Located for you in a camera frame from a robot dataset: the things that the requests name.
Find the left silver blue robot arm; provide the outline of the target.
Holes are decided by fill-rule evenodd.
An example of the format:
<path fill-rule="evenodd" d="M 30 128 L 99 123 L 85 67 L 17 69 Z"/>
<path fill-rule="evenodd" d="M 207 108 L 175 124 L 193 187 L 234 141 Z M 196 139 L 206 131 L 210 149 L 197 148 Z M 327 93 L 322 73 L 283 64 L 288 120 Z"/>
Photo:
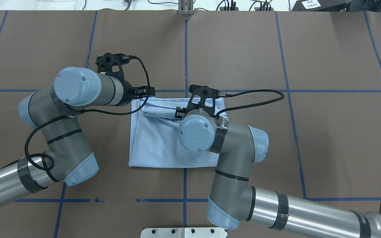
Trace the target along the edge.
<path fill-rule="evenodd" d="M 33 131 L 24 156 L 0 169 L 0 207 L 57 182 L 74 186 L 93 177 L 97 160 L 78 117 L 86 112 L 117 115 L 92 106 L 126 106 L 155 95 L 138 56 L 106 53 L 97 57 L 97 71 L 67 67 L 54 83 L 21 101 L 20 118 Z"/>

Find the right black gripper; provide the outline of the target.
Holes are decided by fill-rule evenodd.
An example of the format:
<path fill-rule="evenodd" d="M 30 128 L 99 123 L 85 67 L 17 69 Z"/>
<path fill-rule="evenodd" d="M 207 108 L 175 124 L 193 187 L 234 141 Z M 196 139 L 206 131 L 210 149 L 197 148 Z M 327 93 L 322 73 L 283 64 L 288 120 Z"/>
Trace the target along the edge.
<path fill-rule="evenodd" d="M 210 117 L 218 118 L 215 115 L 216 99 L 225 98 L 226 93 L 220 90 L 212 89 L 208 86 L 190 85 L 189 92 L 192 93 L 191 98 L 186 107 L 176 107 L 174 117 L 177 119 L 184 119 L 186 114 L 192 110 L 203 110 L 209 114 Z"/>

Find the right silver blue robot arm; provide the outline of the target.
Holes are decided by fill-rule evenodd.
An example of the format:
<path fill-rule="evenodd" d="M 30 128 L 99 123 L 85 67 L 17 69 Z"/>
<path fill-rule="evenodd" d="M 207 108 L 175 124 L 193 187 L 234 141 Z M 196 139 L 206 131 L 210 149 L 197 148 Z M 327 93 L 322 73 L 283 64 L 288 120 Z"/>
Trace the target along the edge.
<path fill-rule="evenodd" d="M 261 129 L 230 123 L 221 113 L 280 101 L 283 93 L 269 89 L 279 97 L 215 112 L 207 99 L 233 95 L 199 85 L 189 86 L 189 92 L 200 101 L 176 108 L 175 117 L 182 119 L 180 144 L 190 152 L 219 155 L 206 212 L 210 223 L 237 229 L 245 220 L 315 238 L 381 238 L 381 204 L 379 212 L 363 214 L 249 185 L 252 164 L 264 160 L 269 137 Z"/>

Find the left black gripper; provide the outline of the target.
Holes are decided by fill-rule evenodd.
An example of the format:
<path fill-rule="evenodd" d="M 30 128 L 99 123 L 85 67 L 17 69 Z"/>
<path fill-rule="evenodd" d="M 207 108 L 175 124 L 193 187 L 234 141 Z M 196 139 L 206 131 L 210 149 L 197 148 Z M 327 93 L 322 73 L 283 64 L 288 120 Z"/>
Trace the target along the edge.
<path fill-rule="evenodd" d="M 97 65 L 97 72 L 108 75 L 112 79 L 115 87 L 113 98 L 107 105 L 126 106 L 136 98 L 155 97 L 154 87 L 133 87 L 125 80 L 122 65 L 128 64 L 131 59 L 136 59 L 136 56 L 125 55 L 123 53 L 106 53 L 97 57 L 95 62 Z"/>

